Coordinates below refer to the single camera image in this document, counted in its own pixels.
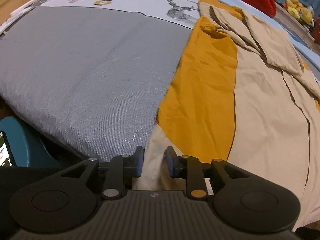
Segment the screen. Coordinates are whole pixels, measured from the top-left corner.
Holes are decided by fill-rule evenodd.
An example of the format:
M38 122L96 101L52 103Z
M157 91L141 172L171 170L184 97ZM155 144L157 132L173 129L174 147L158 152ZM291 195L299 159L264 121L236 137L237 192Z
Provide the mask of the screen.
M5 144L4 134L0 132L0 165L12 166L13 161L9 157L9 151Z

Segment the teal plastic object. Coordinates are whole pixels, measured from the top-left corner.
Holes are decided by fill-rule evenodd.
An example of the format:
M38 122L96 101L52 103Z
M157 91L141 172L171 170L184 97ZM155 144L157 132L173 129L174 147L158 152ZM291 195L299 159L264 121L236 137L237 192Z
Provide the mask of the teal plastic object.
M16 166L30 168L63 168L44 147L39 133L13 116L0 121L6 147Z

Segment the ribbed black surface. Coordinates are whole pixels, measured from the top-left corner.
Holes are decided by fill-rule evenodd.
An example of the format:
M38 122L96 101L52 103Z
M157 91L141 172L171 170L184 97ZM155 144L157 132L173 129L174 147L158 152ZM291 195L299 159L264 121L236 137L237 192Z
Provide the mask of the ribbed black surface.
M241 240L297 239L290 232L258 236L238 232L218 220L206 202L182 191L128 191L106 201L85 225L66 233L38 235L20 230L12 240Z

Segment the wrinkled cloth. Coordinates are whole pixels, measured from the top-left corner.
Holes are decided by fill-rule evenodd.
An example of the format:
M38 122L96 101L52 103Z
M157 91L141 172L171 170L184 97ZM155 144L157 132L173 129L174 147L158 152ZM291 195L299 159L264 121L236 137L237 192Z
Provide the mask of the wrinkled cloth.
M320 219L320 87L287 33L217 0L201 17L161 102L137 189L172 189L167 146L227 160L291 190L297 227Z

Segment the gray pillowcase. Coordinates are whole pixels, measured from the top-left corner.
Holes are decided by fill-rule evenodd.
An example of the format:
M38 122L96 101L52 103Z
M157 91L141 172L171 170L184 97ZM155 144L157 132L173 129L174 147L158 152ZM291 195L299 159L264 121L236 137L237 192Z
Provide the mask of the gray pillowcase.
M0 94L69 150L145 145L191 30L140 13L37 7L0 41Z

